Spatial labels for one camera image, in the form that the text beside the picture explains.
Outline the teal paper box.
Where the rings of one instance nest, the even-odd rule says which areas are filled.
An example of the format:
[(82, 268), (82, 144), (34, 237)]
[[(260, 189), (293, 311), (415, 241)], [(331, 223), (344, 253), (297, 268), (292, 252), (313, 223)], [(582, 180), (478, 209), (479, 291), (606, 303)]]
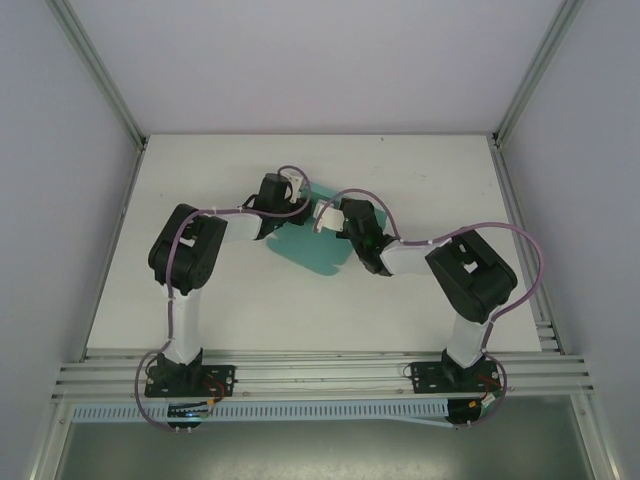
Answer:
[(314, 233), (314, 218), (302, 225), (287, 222), (266, 238), (266, 246), (275, 254), (322, 276), (334, 276), (354, 254), (347, 239), (337, 238), (336, 233), (322, 229)]

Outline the black controller board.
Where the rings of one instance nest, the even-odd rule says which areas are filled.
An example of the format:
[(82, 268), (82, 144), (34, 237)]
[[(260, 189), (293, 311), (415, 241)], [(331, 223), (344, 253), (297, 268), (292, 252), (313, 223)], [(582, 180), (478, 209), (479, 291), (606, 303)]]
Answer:
[(168, 425), (173, 429), (194, 429), (212, 413), (207, 402), (170, 403), (166, 411)]
[(454, 427), (468, 427), (486, 423), (494, 400), (458, 398), (447, 401), (446, 420)]

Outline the grey metal panel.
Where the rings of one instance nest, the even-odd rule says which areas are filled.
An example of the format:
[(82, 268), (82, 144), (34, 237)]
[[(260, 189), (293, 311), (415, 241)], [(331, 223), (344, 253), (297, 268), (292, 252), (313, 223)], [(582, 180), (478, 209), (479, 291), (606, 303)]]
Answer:
[(72, 428), (56, 480), (594, 480), (569, 431), (404, 422)]

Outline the aluminium table side rail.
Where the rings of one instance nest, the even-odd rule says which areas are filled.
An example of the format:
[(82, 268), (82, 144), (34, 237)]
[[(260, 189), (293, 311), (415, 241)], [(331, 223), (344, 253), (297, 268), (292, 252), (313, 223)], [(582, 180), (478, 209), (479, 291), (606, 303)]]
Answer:
[[(489, 150), (509, 221), (526, 230), (527, 227), (507, 170), (505, 158), (492, 140), (489, 140)], [(529, 240), (520, 234), (514, 234), (514, 241), (526, 286), (531, 287), (536, 280), (540, 266), (536, 249)], [(555, 325), (555, 316), (543, 282), (537, 287), (530, 299), (530, 304), (542, 351), (549, 354), (563, 354), (564, 350)]]
[(99, 283), (97, 286), (97, 290), (96, 293), (94, 295), (94, 299), (92, 302), (92, 306), (91, 306), (91, 311), (90, 311), (90, 315), (89, 315), (89, 323), (88, 323), (88, 327), (86, 328), (86, 332), (84, 334), (83, 337), (83, 341), (82, 341), (82, 346), (81, 346), (81, 350), (80, 353), (78, 355), (78, 360), (80, 362), (83, 362), (85, 357), (86, 357), (86, 352), (88, 349), (88, 344), (89, 344), (89, 340), (90, 340), (90, 336), (91, 336), (91, 331), (92, 328), (94, 326), (95, 323), (95, 319), (97, 316), (97, 312), (99, 310), (99, 306), (100, 306), (100, 302), (101, 302), (101, 298), (104, 292), (104, 288), (108, 279), (108, 275), (109, 275), (109, 271), (111, 268), (111, 264), (113, 262), (113, 258), (115, 256), (115, 252), (117, 249), (117, 244), (121, 235), (121, 231), (123, 228), (123, 224), (127, 215), (127, 211), (128, 211), (128, 206), (129, 203), (131, 201), (131, 197), (134, 191), (134, 188), (136, 186), (136, 182), (139, 176), (139, 172), (142, 166), (142, 163), (144, 161), (144, 157), (146, 154), (146, 150), (148, 148), (149, 145), (149, 140), (150, 138), (144, 138), (144, 142), (142, 144), (142, 146), (137, 150), (137, 155), (136, 155), (136, 159), (134, 161), (134, 165), (132, 167), (132, 170), (130, 172), (130, 175), (128, 177), (128, 182), (126, 185), (126, 189), (124, 191), (124, 195), (123, 198), (120, 202), (119, 208), (117, 210), (117, 215), (116, 215), (116, 224), (114, 227), (114, 230), (112, 232), (112, 235), (110, 237), (109, 240), (109, 244), (108, 244), (108, 249), (107, 249), (107, 254), (104, 260), (104, 263), (101, 267), (101, 275), (99, 278)]

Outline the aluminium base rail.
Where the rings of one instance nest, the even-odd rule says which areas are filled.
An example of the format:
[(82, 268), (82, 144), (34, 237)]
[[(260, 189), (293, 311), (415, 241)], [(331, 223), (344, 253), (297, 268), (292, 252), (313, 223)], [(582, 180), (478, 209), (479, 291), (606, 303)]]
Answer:
[[(407, 398), (413, 362), (439, 360), (426, 352), (205, 352), (203, 362), (236, 368), (235, 401)], [(507, 372), (507, 393), (517, 396), (594, 393), (584, 359), (557, 351), (506, 353), (498, 360)], [(59, 372), (57, 401), (132, 399), (138, 350), (91, 349)]]

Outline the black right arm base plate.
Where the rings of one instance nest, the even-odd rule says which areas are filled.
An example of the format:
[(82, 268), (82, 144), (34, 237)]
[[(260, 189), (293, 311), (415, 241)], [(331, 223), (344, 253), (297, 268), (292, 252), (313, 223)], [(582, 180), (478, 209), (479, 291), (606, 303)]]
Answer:
[(487, 360), (468, 369), (461, 369), (455, 363), (444, 365), (442, 362), (413, 362), (409, 365), (409, 379), (415, 394), (482, 396), (502, 387), (497, 365)]

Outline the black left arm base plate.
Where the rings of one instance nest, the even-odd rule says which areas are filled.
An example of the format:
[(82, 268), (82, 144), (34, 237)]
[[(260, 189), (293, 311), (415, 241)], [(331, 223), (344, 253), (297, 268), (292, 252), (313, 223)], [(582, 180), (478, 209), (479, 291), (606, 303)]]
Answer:
[(145, 386), (148, 398), (227, 398), (233, 395), (232, 365), (164, 365), (149, 369), (152, 380)]

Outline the aluminium frame post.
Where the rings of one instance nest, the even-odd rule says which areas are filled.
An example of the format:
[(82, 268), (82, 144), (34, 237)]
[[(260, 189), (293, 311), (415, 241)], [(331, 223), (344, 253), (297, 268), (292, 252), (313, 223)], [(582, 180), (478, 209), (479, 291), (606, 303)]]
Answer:
[(502, 148), (508, 142), (537, 86), (562, 44), (585, 0), (561, 0), (532, 57), (497, 130), (494, 144)]
[(130, 142), (138, 152), (143, 151), (146, 145), (146, 136), (134, 119), (124, 97), (82, 25), (70, 0), (44, 1), (100, 90), (112, 113), (123, 127)]

